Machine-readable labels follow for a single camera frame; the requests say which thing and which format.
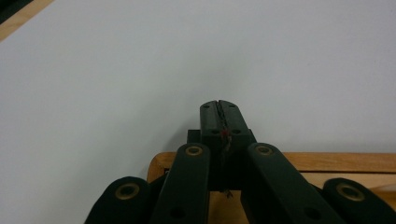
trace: white backdrop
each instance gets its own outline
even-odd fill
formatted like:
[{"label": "white backdrop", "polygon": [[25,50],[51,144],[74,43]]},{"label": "white backdrop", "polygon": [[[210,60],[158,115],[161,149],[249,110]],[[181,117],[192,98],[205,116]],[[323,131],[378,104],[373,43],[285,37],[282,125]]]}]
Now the white backdrop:
[{"label": "white backdrop", "polygon": [[283,151],[396,152],[395,1],[55,1],[0,43],[0,223],[82,223],[239,105]]}]

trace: metal grommet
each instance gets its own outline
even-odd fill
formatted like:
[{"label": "metal grommet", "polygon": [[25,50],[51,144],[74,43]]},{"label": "metal grommet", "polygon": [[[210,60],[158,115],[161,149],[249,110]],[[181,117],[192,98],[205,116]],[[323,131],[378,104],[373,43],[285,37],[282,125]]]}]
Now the metal grommet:
[{"label": "metal grommet", "polygon": [[186,154],[189,156],[199,156],[203,152],[201,147],[188,147],[186,148]]},{"label": "metal grommet", "polygon": [[140,188],[136,183],[126,183],[117,188],[116,197],[120,200],[129,200],[136,196],[139,190]]},{"label": "metal grommet", "polygon": [[263,156],[269,156],[274,153],[274,151],[266,146],[257,146],[256,150]]},{"label": "metal grommet", "polygon": [[336,189],[340,195],[350,201],[362,202],[365,199],[364,194],[360,190],[346,183],[338,184]]}]

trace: wooden surface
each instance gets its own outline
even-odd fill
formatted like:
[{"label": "wooden surface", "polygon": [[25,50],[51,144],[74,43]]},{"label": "wooden surface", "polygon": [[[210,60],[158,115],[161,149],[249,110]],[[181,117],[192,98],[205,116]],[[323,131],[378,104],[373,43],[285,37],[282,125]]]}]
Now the wooden surface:
[{"label": "wooden surface", "polygon": [[[371,189],[396,210],[396,154],[389,153],[310,153],[285,152],[288,160],[311,184],[322,188],[326,180],[344,177]],[[169,170],[176,152],[155,156],[148,168],[148,182]],[[248,223],[239,201],[240,191],[233,197],[210,192],[209,224]]]},{"label": "wooden surface", "polygon": [[34,0],[26,7],[0,24],[0,41],[6,39],[14,31],[33,18],[39,11],[49,5],[53,0]]}]

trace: white surface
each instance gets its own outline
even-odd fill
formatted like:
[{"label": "white surface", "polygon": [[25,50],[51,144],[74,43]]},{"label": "white surface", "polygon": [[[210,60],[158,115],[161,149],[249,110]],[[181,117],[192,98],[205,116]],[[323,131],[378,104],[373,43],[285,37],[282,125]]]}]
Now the white surface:
[{"label": "white surface", "polygon": [[0,223],[82,223],[239,105],[284,151],[395,152],[395,1],[56,1],[0,44]]}]

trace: black plastic part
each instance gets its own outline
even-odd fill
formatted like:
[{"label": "black plastic part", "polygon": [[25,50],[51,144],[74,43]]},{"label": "black plastic part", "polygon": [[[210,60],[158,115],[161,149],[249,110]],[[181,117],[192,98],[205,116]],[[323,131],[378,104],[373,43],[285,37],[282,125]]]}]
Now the black plastic part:
[{"label": "black plastic part", "polygon": [[345,223],[274,146],[247,149],[241,201],[250,223]]},{"label": "black plastic part", "polygon": [[[118,188],[130,183],[138,186],[137,194],[129,200],[119,199],[116,196]],[[149,197],[150,188],[145,180],[130,176],[118,179],[107,187],[95,203],[85,224],[147,223],[149,218]]]},{"label": "black plastic part", "polygon": [[209,163],[210,151],[206,146],[180,147],[149,223],[206,223]]},{"label": "black plastic part", "polygon": [[[237,105],[211,101],[200,107],[200,143],[211,151],[210,190],[241,189],[244,150],[256,139]],[[188,141],[198,134],[189,130]]]},{"label": "black plastic part", "polygon": [[150,197],[149,197],[148,213],[150,215],[152,213],[152,210],[154,209],[156,202],[158,201],[158,198],[160,197],[160,193],[161,193],[161,190],[163,190],[163,184],[164,184],[167,176],[168,176],[168,173],[162,175],[161,177],[159,177],[156,180],[149,183]]},{"label": "black plastic part", "polygon": [[323,196],[348,223],[395,224],[396,213],[363,185],[344,178],[328,180]]}]

